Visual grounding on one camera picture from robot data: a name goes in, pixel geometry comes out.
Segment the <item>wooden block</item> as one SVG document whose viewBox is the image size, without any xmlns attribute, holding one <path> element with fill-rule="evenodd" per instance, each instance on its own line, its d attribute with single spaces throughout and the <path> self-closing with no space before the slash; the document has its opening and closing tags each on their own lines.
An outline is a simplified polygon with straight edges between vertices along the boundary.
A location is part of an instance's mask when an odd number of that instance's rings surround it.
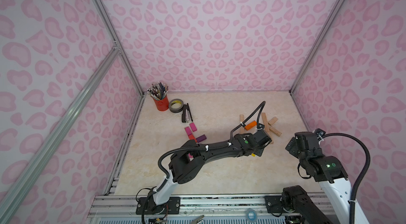
<svg viewBox="0 0 406 224">
<path fill-rule="evenodd" d="M 240 133 L 240 134 L 244 134 L 244 132 L 245 132 L 245 128 L 244 128 L 243 122 L 244 122 L 244 115 L 241 114 L 241 115 L 240 115 L 240 128 L 239 128 L 239 133 Z"/>
<path fill-rule="evenodd" d="M 282 133 L 280 131 L 278 131 L 277 129 L 275 129 L 274 127 L 270 126 L 269 127 L 269 131 L 273 134 L 275 134 L 276 136 L 280 137 L 282 135 Z"/>
<path fill-rule="evenodd" d="M 264 124 L 264 128 L 265 128 L 265 130 L 267 130 L 269 127 L 269 124 L 268 124 L 266 113 L 261 113 L 261 117 L 262 117 L 262 121 Z"/>
<path fill-rule="evenodd" d="M 272 136 L 272 132 L 271 131 L 268 131 L 267 132 L 268 133 L 268 135 L 269 135 L 269 137 L 270 137 L 270 144 L 274 144 L 274 140 L 273 140 L 273 136 Z"/>
<path fill-rule="evenodd" d="M 268 121 L 268 124 L 269 124 L 270 126 L 272 126 L 272 125 L 275 124 L 277 121 L 278 121 L 278 118 L 277 118 L 277 117 L 273 117 L 272 119 L 270 119 L 270 120 Z"/>
</svg>

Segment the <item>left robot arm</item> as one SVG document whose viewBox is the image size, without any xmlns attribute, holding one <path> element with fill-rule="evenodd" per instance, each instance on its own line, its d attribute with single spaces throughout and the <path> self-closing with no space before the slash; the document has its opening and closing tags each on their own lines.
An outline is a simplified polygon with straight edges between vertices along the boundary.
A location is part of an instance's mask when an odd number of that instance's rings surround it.
<svg viewBox="0 0 406 224">
<path fill-rule="evenodd" d="M 143 216 L 169 211 L 171 207 L 168 203 L 176 187 L 192 181 L 207 163 L 224 158 L 262 156 L 264 149 L 272 142 L 265 131 L 265 125 L 259 122 L 265 104 L 265 101 L 261 102 L 247 119 L 232 129 L 228 140 L 210 144 L 189 140 L 183 146 L 161 155 L 158 168 L 165 174 L 164 179 L 158 186 L 149 189 L 146 197 L 138 200 L 139 214 Z M 239 128 L 246 126 L 246 122 L 255 114 L 255 133 L 235 134 Z"/>
</svg>

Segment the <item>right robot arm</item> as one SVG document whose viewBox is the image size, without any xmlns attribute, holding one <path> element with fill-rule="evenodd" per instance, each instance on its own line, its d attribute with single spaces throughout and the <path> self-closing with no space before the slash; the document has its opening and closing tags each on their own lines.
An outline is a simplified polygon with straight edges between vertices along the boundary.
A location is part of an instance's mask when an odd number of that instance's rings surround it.
<svg viewBox="0 0 406 224">
<path fill-rule="evenodd" d="M 354 183 L 350 182 L 348 174 L 338 158 L 326 156 L 322 152 L 320 142 L 332 136 L 352 139 L 364 151 L 365 163 Z M 298 168 L 306 171 L 305 178 L 314 179 L 319 184 L 341 224 L 367 224 L 369 222 L 356 200 L 358 188 L 371 163 L 369 149 L 361 140 L 344 133 L 327 134 L 321 129 L 316 129 L 314 132 L 296 133 L 285 149 L 298 159 Z M 310 224 L 330 223 L 329 218 L 313 203 L 301 186 L 284 188 L 281 195 L 281 206 L 286 212 L 299 213 Z"/>
</svg>

